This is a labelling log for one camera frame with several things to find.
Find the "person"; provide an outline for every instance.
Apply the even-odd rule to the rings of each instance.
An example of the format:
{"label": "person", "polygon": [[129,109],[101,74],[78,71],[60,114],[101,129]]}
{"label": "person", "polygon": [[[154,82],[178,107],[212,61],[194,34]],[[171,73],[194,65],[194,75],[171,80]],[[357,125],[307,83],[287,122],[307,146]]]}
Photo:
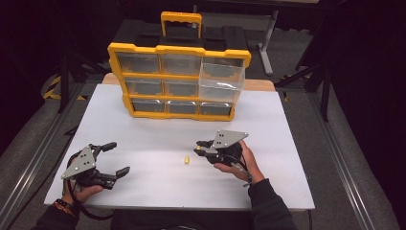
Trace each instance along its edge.
{"label": "person", "polygon": [[[176,211],[137,211],[115,210],[111,229],[297,229],[289,209],[282,198],[272,188],[269,179],[260,171],[252,151],[244,141],[242,160],[245,161],[252,183],[248,189],[252,211],[244,212],[176,212]],[[249,181],[246,172],[236,167],[215,163],[214,167],[236,178]],[[84,203],[89,196],[102,191],[101,186],[83,188],[76,192],[77,200]],[[33,230],[72,230],[79,221],[79,211],[72,206],[69,193],[48,207]]]}

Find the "white tabletop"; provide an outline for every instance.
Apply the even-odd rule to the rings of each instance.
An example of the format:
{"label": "white tabletop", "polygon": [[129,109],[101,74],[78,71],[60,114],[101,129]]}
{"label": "white tabletop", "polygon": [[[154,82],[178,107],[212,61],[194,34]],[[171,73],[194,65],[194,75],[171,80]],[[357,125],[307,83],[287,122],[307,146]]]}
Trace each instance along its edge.
{"label": "white tabletop", "polygon": [[[97,169],[115,174],[131,167],[113,190],[90,197],[86,205],[99,208],[246,210],[247,188],[233,175],[220,172],[197,156],[196,141],[213,140],[218,129],[249,133],[245,140],[269,177],[277,194],[291,210],[314,209],[305,173],[277,92],[243,91],[232,122],[190,119],[133,118],[124,108],[119,85],[99,84],[45,198],[61,197],[69,157],[88,144],[117,142],[101,152]],[[189,156],[190,163],[184,159]]]}

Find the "black sleeve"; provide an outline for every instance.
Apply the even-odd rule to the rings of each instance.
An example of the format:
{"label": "black sleeve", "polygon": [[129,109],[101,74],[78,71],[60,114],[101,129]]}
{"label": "black sleeve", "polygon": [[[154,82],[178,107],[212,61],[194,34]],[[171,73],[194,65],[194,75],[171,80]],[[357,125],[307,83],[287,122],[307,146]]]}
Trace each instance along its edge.
{"label": "black sleeve", "polygon": [[44,215],[38,219],[32,230],[75,230],[79,217],[74,218],[54,206],[48,207]]}
{"label": "black sleeve", "polygon": [[264,179],[248,190],[254,215],[254,229],[297,229],[289,209],[278,196],[269,179]]}

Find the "storage case handle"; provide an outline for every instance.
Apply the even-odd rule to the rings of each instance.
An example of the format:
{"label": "storage case handle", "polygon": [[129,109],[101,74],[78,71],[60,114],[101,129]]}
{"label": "storage case handle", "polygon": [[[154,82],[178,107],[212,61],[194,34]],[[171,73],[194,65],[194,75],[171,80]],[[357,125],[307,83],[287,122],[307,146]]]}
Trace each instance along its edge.
{"label": "storage case handle", "polygon": [[161,24],[162,24],[162,33],[164,36],[167,35],[165,22],[189,22],[189,23],[197,23],[199,25],[198,28],[198,37],[200,38],[201,30],[202,30],[202,16],[199,13],[191,13],[191,12],[173,12],[173,11],[163,11],[161,13]]}

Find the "bracelet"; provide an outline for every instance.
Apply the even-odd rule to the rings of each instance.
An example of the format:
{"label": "bracelet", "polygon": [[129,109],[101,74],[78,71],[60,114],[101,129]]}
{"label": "bracelet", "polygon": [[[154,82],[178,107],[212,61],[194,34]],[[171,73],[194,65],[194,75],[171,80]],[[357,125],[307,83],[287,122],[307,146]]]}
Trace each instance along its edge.
{"label": "bracelet", "polygon": [[75,207],[74,204],[69,204],[62,199],[57,199],[53,206],[57,209],[63,211],[64,213],[71,215],[72,217],[76,218],[79,215],[79,210]]}

